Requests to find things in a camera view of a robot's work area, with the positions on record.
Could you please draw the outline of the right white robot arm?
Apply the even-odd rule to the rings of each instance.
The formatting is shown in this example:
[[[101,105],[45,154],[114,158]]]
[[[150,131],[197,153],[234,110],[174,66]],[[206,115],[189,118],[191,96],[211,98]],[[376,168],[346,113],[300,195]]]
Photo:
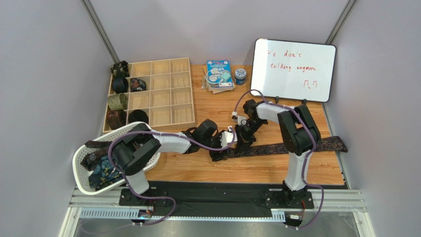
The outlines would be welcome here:
[[[244,152],[256,141],[254,134],[268,121],[277,122],[283,143],[289,154],[289,167],[281,200],[285,206],[294,207],[303,202],[307,193],[308,159],[321,139],[320,131],[306,105],[293,108],[248,100],[243,106],[248,115],[245,122],[235,126],[236,153]]]

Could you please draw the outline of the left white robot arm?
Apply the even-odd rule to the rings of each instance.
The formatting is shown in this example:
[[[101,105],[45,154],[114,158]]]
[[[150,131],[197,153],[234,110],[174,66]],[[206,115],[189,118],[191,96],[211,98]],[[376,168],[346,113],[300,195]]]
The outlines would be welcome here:
[[[218,155],[228,151],[236,142],[237,135],[232,127],[219,131],[210,119],[177,133],[156,131],[139,122],[111,143],[108,157],[132,193],[140,196],[149,189],[145,167],[156,154],[191,154],[205,149]]]

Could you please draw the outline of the dark blue paisley tie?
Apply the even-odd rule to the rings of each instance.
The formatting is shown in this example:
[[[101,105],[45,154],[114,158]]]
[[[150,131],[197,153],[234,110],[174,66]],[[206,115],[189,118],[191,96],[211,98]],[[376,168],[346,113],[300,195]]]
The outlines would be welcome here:
[[[322,138],[315,152],[348,152],[348,148],[339,136],[332,136]],[[267,155],[281,155],[288,154],[289,151],[284,143],[276,143],[269,145],[253,146],[245,149],[242,152],[236,153],[234,149],[228,150],[226,158],[242,158],[242,157],[255,157],[255,156],[267,156]]]

